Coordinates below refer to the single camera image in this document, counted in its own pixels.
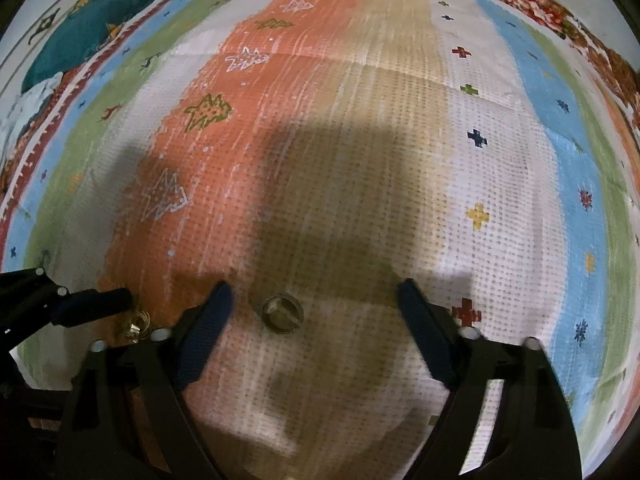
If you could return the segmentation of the striped colourful cloth mat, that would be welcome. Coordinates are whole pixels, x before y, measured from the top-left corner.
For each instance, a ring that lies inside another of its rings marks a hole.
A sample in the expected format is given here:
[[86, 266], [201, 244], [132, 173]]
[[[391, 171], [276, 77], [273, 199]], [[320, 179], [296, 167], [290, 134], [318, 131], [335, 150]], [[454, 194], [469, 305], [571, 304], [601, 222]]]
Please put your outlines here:
[[393, 308], [538, 337], [580, 470], [639, 405], [636, 101], [548, 0], [153, 0], [16, 144], [4, 266], [127, 285], [154, 323], [217, 278], [186, 400], [229, 472], [399, 478], [445, 402]]

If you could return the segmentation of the white crumpled cloth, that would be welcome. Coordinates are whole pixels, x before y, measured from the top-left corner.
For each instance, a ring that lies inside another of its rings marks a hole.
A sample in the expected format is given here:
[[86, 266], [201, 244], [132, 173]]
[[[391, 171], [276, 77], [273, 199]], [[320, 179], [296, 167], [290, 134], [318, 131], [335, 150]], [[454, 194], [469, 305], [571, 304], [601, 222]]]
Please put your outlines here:
[[14, 100], [1, 99], [1, 156], [14, 149], [18, 139], [26, 132], [30, 122], [47, 105], [63, 78], [58, 72], [52, 77], [38, 82]]

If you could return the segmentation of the teal pillow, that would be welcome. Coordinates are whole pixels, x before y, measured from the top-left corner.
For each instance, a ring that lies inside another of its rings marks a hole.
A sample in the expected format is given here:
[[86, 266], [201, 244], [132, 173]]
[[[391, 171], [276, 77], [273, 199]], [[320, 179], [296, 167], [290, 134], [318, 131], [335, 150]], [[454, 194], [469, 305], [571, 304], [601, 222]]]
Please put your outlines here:
[[154, 0], [78, 0], [52, 32], [21, 86], [23, 92], [91, 58], [117, 26]]

